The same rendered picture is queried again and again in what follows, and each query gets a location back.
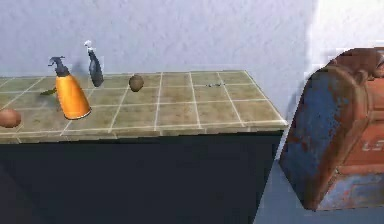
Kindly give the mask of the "orange spray bottle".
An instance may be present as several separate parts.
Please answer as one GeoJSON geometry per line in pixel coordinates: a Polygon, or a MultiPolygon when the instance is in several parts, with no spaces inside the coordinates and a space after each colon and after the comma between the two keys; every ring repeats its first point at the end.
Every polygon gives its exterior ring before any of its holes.
{"type": "Polygon", "coordinates": [[[63,59],[64,56],[54,56],[49,60],[49,66],[56,65],[55,88],[57,97],[66,119],[82,119],[90,114],[91,107],[77,79],[63,64],[63,59]]]}

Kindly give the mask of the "rusty blue trash can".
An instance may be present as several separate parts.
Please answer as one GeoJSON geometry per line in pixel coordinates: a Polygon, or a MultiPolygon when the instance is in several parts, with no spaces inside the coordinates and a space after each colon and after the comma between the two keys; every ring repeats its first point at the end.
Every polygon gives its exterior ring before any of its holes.
{"type": "Polygon", "coordinates": [[[354,48],[307,80],[279,165],[302,206],[384,206],[384,47],[354,48]]]}

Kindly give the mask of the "tiled top dark counter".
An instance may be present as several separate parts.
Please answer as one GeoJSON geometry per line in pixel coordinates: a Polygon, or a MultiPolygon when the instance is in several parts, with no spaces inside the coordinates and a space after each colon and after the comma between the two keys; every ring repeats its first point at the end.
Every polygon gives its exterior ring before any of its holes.
{"type": "Polygon", "coordinates": [[[243,71],[125,74],[83,88],[66,120],[51,79],[0,82],[0,223],[252,224],[285,120],[243,71]]]}

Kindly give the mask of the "reddish brown potato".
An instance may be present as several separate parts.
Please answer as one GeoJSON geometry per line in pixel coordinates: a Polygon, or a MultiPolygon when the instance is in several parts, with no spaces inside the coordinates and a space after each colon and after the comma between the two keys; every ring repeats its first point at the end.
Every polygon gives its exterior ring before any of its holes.
{"type": "Polygon", "coordinates": [[[0,110],[0,126],[13,128],[21,123],[21,114],[13,109],[0,110]]]}

